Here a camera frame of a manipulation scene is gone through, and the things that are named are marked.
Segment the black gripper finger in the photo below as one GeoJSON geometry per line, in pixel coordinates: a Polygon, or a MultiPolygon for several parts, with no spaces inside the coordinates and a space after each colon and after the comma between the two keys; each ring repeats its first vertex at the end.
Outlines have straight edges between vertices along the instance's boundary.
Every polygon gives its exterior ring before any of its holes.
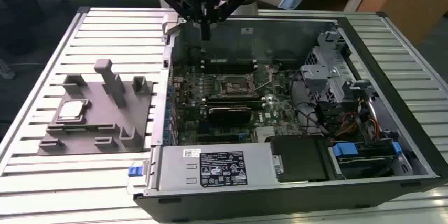
{"type": "Polygon", "coordinates": [[[206,16],[202,0],[164,0],[186,21],[194,22],[200,28],[202,39],[206,40],[206,16]]]}
{"type": "Polygon", "coordinates": [[[210,0],[206,2],[206,39],[210,40],[212,24],[224,21],[236,9],[244,4],[246,0],[210,0]]]}

